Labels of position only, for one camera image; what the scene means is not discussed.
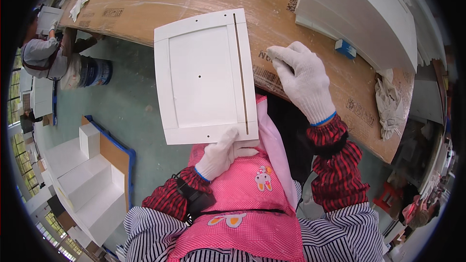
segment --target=white rag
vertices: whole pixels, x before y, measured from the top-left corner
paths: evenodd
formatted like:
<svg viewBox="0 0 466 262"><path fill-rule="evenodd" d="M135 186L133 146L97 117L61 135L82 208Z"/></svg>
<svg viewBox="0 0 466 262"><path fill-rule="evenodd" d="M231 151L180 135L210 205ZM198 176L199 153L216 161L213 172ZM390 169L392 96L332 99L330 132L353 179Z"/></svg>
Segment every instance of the white rag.
<svg viewBox="0 0 466 262"><path fill-rule="evenodd" d="M69 90L78 88L81 73L81 55L73 53L69 61L68 69L60 79L60 89Z"/></svg>
<svg viewBox="0 0 466 262"><path fill-rule="evenodd" d="M81 11L81 8L84 6L86 2L89 0L78 0L73 8L69 11L70 15L68 17L73 17L73 22L76 22L78 18L78 14Z"/></svg>
<svg viewBox="0 0 466 262"><path fill-rule="evenodd" d="M391 138L393 132L398 129L404 121L403 101L397 89L392 84L393 70L387 69L377 71L382 76L382 81L377 79L376 102L379 111L380 124L382 129L380 135L384 141Z"/></svg>

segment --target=hand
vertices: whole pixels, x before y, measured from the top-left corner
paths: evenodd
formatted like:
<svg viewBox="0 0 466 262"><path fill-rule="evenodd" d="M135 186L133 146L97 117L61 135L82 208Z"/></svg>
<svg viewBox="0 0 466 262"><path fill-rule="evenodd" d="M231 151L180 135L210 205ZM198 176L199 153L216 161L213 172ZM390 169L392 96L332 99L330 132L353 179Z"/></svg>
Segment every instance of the hand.
<svg viewBox="0 0 466 262"><path fill-rule="evenodd" d="M54 30L54 31L55 31L55 30L57 29L57 26L58 26L58 20L54 20L54 21L52 22L52 25L50 26L49 32L50 32L51 30Z"/></svg>
<svg viewBox="0 0 466 262"><path fill-rule="evenodd" d="M272 46L267 49L267 54L283 90L311 125L322 125L334 117L336 111L329 92L330 80L315 53L302 43L294 42L287 48Z"/></svg>
<svg viewBox="0 0 466 262"><path fill-rule="evenodd" d="M249 157L257 154L255 147L259 140L235 142L240 133L236 128L229 129L216 144L209 144L204 149L204 156L195 166L196 172L206 181L212 181L230 168L237 157Z"/></svg>

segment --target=white cabinet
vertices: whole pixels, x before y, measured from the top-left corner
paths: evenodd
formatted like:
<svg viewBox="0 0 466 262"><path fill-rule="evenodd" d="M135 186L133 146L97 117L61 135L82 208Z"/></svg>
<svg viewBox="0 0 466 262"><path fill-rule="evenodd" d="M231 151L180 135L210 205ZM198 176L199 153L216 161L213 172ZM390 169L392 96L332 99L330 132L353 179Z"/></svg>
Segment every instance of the white cabinet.
<svg viewBox="0 0 466 262"><path fill-rule="evenodd" d="M99 137L100 132L93 133L85 126L80 127L81 140L72 139L44 155L61 204L79 228L102 246L126 215L125 174L99 153L90 159L86 156L80 144L86 139L91 145L88 137ZM96 151L88 146L84 149Z"/></svg>
<svg viewBox="0 0 466 262"><path fill-rule="evenodd" d="M53 87L52 80L33 77L31 108L36 118L52 113Z"/></svg>

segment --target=cardboard sheet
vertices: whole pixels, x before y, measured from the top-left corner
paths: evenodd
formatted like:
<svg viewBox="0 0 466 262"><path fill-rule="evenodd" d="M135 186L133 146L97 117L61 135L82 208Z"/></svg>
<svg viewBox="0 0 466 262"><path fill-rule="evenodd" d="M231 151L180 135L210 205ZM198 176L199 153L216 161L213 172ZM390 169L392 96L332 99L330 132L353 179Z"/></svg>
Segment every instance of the cardboard sheet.
<svg viewBox="0 0 466 262"><path fill-rule="evenodd" d="M90 0L75 23L68 18L76 0L67 0L61 25L99 32L147 46L159 26L203 13L244 8L253 61L254 83L287 98L265 53L271 45L300 41L323 61L330 78L336 110L346 121L350 136L381 160L390 163L408 118L414 75L394 68L393 84L403 99L405 121L399 134L385 142L380 137L374 85L376 73L360 56L354 60L334 50L335 41L294 23L297 0Z"/></svg>

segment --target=striped shirt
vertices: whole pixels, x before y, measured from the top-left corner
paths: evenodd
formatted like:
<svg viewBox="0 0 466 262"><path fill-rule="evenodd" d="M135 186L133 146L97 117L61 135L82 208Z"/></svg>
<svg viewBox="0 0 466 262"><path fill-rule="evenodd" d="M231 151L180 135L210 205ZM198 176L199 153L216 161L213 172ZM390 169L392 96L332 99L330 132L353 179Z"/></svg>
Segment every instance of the striped shirt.
<svg viewBox="0 0 466 262"><path fill-rule="evenodd" d="M326 213L325 219L298 219L306 261L376 261L382 260L382 235L378 214L364 202ZM147 207L133 207L125 217L128 240L126 262L166 261L177 238L188 225L165 213ZM272 262L237 249L197 249L181 261Z"/></svg>

